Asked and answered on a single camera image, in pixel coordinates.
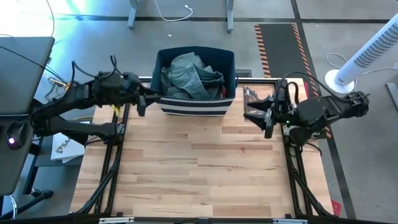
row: wooden tabletop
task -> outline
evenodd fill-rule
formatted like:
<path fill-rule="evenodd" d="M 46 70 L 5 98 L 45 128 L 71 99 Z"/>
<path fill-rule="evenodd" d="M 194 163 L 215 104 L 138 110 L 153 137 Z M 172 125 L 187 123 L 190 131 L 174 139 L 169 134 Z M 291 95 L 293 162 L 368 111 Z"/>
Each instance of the wooden tabletop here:
<path fill-rule="evenodd" d="M 293 80 L 299 85 L 300 101 L 306 99 L 303 81 Z M 223 118 L 165 115 L 156 104 L 140 118 L 131 108 L 113 214 L 231 218 L 294 214 L 280 126 L 275 126 L 272 139 L 264 139 L 261 130 L 243 118 L 244 87 L 259 98 L 274 91 L 272 85 L 240 85 Z M 93 122 L 110 122 L 112 114 L 110 107 L 97 108 Z M 71 212 L 97 188 L 105 149 L 100 142 L 86 148 Z M 309 188 L 332 212 L 320 153 L 304 146 L 302 157 Z M 298 194 L 304 211 L 299 187 Z"/>

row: storage bin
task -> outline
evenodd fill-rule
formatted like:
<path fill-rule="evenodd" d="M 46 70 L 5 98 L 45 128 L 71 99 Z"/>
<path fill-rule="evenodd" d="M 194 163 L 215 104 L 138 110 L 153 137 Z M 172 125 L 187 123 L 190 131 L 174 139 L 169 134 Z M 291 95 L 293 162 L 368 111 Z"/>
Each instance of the storage bin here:
<path fill-rule="evenodd" d="M 184 116 L 224 116 L 235 98 L 238 78 L 235 74 L 234 53 L 210 47 L 178 47 L 160 50 L 157 53 L 156 65 L 152 76 L 150 88 L 162 92 L 160 76 L 163 67 L 170 67 L 172 60 L 182 54 L 194 52 L 206 66 L 211 66 L 213 71 L 224 75 L 226 96 L 215 100 L 183 100 L 163 96 L 156 101 L 166 114 Z"/>

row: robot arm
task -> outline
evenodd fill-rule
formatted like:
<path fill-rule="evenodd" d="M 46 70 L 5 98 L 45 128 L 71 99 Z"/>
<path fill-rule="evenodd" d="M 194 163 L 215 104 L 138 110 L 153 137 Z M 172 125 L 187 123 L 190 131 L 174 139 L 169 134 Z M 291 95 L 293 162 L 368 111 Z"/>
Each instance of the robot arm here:
<path fill-rule="evenodd" d="M 265 130 L 265 138 L 271 138 L 274 126 L 283 124 L 292 143 L 303 146 L 314 134 L 341 118 L 361 117 L 369 110 L 368 95 L 361 91 L 350 93 L 342 98 L 335 95 L 290 102 L 287 80 L 282 80 L 279 91 L 261 101 L 248 103 L 248 106 L 264 112 L 262 115 L 244 116 Z"/>
<path fill-rule="evenodd" d="M 120 141 L 118 136 L 124 131 L 114 123 L 82 124 L 65 121 L 59 115 L 73 110 L 86 109 L 94 105 L 115 105 L 117 107 L 131 103 L 137 105 L 139 116 L 145 115 L 147 106 L 157 99 L 157 92 L 142 85 L 139 77 L 133 73 L 100 72 L 94 80 L 79 84 L 72 83 L 66 94 L 57 100 L 34 108 L 31 125 L 38 136 L 50 136 L 63 133 L 97 135 L 106 144 Z M 86 141 L 75 139 L 84 144 Z"/>

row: floor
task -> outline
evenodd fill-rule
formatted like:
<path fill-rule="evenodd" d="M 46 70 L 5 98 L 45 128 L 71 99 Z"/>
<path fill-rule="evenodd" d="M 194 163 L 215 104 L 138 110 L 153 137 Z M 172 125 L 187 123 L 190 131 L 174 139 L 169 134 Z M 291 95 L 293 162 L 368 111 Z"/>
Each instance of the floor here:
<path fill-rule="evenodd" d="M 183 4 L 194 9 L 194 17 L 224 17 L 225 0 L 158 0 L 164 16 L 185 16 L 188 11 Z M 298 12 L 304 21 L 312 19 L 374 19 L 365 24 L 304 23 L 303 29 L 308 48 L 321 82 L 331 67 L 327 64 L 327 53 L 335 52 L 350 58 L 382 26 L 380 20 L 390 19 L 398 10 L 395 0 L 236 0 L 235 30 L 226 33 L 225 22 L 162 22 L 137 21 L 130 30 L 126 21 L 129 13 L 128 0 L 49 0 L 55 17 L 54 37 L 56 44 L 50 66 L 68 79 L 71 74 L 70 61 L 75 60 L 85 70 L 96 73 L 111 69 L 109 55 L 118 58 L 119 69 L 132 71 L 141 76 L 151 76 L 158 50 L 181 45 L 204 45 L 232 50 L 236 54 L 236 68 L 251 69 L 254 77 L 262 77 L 254 24 L 267 19 L 294 19 L 291 2 L 297 2 Z M 46 36 L 52 32 L 48 5 L 44 0 L 3 0 L 0 2 L 0 19 L 6 16 L 8 23 L 0 24 L 0 34 L 14 36 Z M 154 2 L 141 1 L 139 17 L 158 17 Z M 113 21 L 76 20 L 65 14 L 111 16 Z M 371 68 L 392 67 L 397 62 L 396 48 L 378 60 Z M 343 62 L 333 59 L 337 64 Z M 90 78 L 77 75 L 76 80 L 86 82 Z M 366 75 L 359 79 L 358 89 L 370 93 L 370 110 L 360 119 L 347 119 L 332 125 L 338 153 L 351 194 L 356 218 L 380 222 L 398 222 L 398 173 L 396 158 L 398 139 L 394 131 L 398 127 L 398 112 L 384 84 L 398 84 L 396 71 Z M 44 79 L 40 83 L 36 98 L 44 102 L 50 85 Z M 71 111 L 65 118 L 89 116 L 93 110 Z M 336 180 L 333 161 L 325 141 L 323 163 L 333 200 L 342 203 L 343 198 Z M 28 158 L 14 196 L 20 205 L 30 197 L 21 195 Z M 79 167 L 44 167 L 39 169 L 34 187 L 51 189 L 54 196 L 19 218 L 63 215 L 68 213 L 75 188 Z M 4 210 L 10 203 L 5 200 Z"/>

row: gray cloth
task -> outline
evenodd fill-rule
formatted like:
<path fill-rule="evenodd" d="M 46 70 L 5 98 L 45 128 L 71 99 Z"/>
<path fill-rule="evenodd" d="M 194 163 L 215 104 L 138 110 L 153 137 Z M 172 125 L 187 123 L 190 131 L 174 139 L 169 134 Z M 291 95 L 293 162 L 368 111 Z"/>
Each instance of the gray cloth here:
<path fill-rule="evenodd" d="M 213 100 L 220 98 L 223 74 L 205 66 L 195 53 L 176 57 L 170 68 L 162 68 L 162 91 L 179 99 Z"/>

